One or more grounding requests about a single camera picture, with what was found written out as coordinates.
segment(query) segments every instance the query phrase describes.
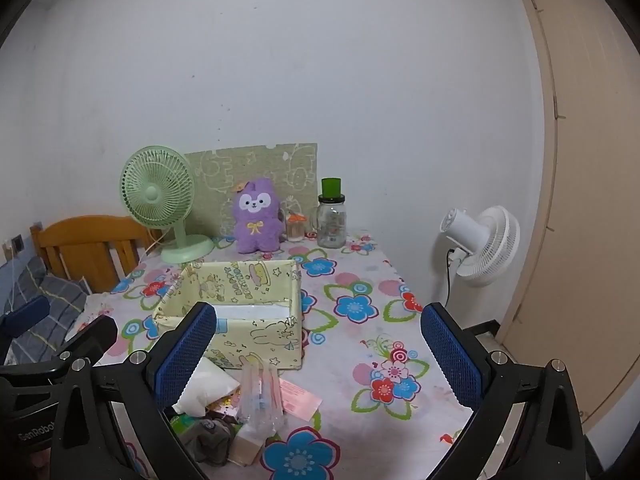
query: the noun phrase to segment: gray cloth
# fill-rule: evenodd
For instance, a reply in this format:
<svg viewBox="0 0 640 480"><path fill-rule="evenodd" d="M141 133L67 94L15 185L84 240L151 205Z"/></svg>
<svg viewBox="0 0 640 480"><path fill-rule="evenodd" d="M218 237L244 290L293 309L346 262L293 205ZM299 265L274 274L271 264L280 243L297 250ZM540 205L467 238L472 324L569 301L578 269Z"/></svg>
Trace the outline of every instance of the gray cloth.
<svg viewBox="0 0 640 480"><path fill-rule="evenodd" d="M179 438L196 462L222 467L228 460L234 435L233 428L226 422L217 418L200 418Z"/></svg>
<svg viewBox="0 0 640 480"><path fill-rule="evenodd" d="M49 300L49 315L12 342L11 351L16 364L51 359L84 310L87 296L79 283L47 274L42 260L36 256L15 281L3 314L20 309L41 294Z"/></svg>

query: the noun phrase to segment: blue gripper pad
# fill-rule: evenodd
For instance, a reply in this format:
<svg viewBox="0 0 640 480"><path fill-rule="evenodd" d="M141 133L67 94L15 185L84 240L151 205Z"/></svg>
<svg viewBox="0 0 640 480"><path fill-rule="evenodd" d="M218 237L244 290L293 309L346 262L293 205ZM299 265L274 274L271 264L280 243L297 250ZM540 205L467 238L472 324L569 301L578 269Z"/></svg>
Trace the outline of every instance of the blue gripper pad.
<svg viewBox="0 0 640 480"><path fill-rule="evenodd" d="M432 306L425 307L420 328L458 402L477 410L482 401L480 371Z"/></svg>
<svg viewBox="0 0 640 480"><path fill-rule="evenodd" d="M48 315L49 300L45 296L36 296L17 310L2 316L0 331L8 337L16 339Z"/></svg>
<svg viewBox="0 0 640 480"><path fill-rule="evenodd" d="M215 333L216 311L207 304L187 327L155 374L154 397L158 408L164 410L178 402Z"/></svg>

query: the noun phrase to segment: door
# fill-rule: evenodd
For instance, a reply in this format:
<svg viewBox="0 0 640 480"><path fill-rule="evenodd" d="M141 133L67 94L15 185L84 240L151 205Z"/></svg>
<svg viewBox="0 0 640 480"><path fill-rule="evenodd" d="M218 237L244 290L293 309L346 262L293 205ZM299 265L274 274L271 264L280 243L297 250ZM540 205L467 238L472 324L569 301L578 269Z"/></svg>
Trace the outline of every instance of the door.
<svg viewBox="0 0 640 480"><path fill-rule="evenodd" d="M555 179L503 344L526 364L562 359L585 422L640 354L640 56L604 0L532 1L557 102Z"/></svg>

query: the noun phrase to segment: plush toy foot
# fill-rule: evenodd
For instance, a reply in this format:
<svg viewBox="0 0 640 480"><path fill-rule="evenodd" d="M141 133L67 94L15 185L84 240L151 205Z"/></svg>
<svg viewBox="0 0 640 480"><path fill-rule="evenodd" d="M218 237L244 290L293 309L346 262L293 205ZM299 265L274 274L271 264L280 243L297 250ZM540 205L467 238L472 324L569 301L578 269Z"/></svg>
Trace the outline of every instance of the plush toy foot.
<svg viewBox="0 0 640 480"><path fill-rule="evenodd" d="M255 251L257 251L257 248L253 240L237 240L236 251L238 251L240 254L249 254L255 253Z"/></svg>
<svg viewBox="0 0 640 480"><path fill-rule="evenodd" d="M280 242L277 238L273 240L261 240L258 242L258 249L264 253L274 253L280 249Z"/></svg>

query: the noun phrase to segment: beige box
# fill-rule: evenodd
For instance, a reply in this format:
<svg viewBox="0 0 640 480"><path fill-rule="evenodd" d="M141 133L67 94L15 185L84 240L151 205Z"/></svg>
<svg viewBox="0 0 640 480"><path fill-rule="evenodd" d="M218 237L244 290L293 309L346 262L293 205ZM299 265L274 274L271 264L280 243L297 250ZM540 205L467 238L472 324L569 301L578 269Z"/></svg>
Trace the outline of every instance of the beige box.
<svg viewBox="0 0 640 480"><path fill-rule="evenodd" d="M218 306L216 335L205 352L215 364L241 368L253 360L298 369L302 366L300 277L294 260L191 262L158 303L153 320L163 334L178 326L198 301L205 301ZM265 312L280 315L256 316Z"/></svg>

